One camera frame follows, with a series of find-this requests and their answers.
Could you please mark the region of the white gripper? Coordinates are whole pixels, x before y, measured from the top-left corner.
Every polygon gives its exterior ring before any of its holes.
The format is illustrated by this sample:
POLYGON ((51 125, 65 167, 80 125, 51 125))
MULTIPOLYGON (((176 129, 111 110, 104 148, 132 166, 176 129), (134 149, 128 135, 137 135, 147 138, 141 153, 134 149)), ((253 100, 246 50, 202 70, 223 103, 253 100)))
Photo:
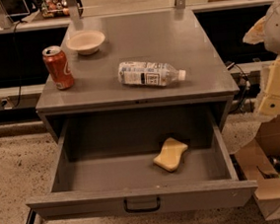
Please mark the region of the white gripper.
POLYGON ((269 66, 265 87, 266 95, 257 111, 262 115, 280 114, 280 0, 274 0, 265 16, 259 19, 244 35, 247 44, 263 42, 265 49, 278 54, 269 66))

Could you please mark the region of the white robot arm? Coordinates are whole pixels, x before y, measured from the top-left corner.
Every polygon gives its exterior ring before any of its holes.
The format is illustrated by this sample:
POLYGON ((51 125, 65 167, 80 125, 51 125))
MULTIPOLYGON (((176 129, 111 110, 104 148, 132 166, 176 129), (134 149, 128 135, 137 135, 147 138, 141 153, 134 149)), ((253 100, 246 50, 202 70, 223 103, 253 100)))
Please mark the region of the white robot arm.
POLYGON ((265 49, 276 54, 276 59, 268 67, 264 76, 256 111, 262 115, 280 113, 280 0, 274 0, 267 13, 244 35, 248 44, 263 42, 265 49))

